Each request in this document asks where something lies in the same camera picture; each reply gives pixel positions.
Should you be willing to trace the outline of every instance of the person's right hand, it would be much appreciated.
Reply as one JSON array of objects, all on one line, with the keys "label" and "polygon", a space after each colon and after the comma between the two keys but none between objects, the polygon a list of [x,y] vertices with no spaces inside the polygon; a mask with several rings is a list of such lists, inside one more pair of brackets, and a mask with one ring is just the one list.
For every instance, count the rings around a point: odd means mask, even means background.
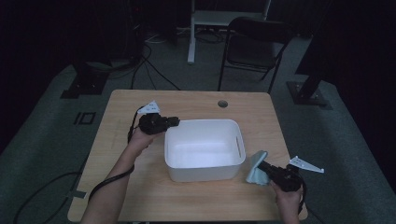
[{"label": "person's right hand", "polygon": [[297,191],[285,192],[274,181],[270,183],[276,193],[276,204],[283,222],[286,224],[300,223],[298,209],[303,195],[303,188],[299,188]]}]

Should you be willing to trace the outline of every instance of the wooden table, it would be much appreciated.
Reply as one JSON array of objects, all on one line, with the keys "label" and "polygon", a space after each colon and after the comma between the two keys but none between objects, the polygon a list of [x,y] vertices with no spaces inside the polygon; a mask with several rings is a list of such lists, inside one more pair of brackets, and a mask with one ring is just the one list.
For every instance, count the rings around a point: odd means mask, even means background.
[{"label": "wooden table", "polygon": [[[136,160],[120,221],[279,219],[272,188],[245,180],[249,158],[259,150],[268,151],[266,160],[276,166],[285,167],[290,159],[271,97],[261,92],[114,91],[79,181],[79,191],[89,194],[104,180],[127,144],[136,109],[153,100],[165,117],[235,120],[245,142],[247,160],[233,179],[173,182],[164,161],[164,137],[159,137]],[[219,100],[227,101],[228,106],[219,107]],[[80,221],[87,202],[88,196],[74,198],[68,218]],[[300,219],[306,217],[304,208]]]}]

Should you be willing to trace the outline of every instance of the hand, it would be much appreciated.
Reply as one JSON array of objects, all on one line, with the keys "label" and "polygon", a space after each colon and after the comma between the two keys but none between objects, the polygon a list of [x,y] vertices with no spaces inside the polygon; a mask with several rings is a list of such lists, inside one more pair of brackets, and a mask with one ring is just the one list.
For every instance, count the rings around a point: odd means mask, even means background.
[{"label": "hand", "polygon": [[300,223],[298,209],[303,195],[303,188],[299,188],[297,191],[285,192],[274,181],[270,183],[276,193],[276,203],[282,220],[287,224]]},{"label": "hand", "polygon": [[136,128],[132,134],[131,141],[128,143],[127,149],[135,151],[136,156],[139,156],[142,151],[152,143],[154,138],[160,135],[163,135],[163,133],[146,134],[143,133],[140,128]]}]

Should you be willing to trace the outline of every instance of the white container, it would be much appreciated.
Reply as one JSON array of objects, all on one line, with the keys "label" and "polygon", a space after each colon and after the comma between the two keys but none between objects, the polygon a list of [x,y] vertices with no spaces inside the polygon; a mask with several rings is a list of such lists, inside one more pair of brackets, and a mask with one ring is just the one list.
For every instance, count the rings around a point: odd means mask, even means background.
[{"label": "white container", "polygon": [[164,148],[176,182],[231,179],[246,158],[241,131],[231,119],[182,120],[166,131]]}]

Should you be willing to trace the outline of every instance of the dark background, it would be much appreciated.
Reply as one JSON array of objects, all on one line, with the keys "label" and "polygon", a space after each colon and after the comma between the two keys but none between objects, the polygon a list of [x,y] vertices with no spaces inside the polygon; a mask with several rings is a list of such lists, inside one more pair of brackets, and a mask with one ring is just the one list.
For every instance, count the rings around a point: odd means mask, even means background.
[{"label": "dark background", "polygon": [[[262,2],[197,1],[197,8],[256,11]],[[268,20],[287,21],[300,35],[314,36],[297,74],[337,87],[395,189],[396,6],[388,0],[328,3],[273,0]],[[176,44],[176,27],[189,26],[191,8],[185,0],[0,4],[1,151],[67,65],[138,55],[139,24],[142,32],[157,30]]]}]

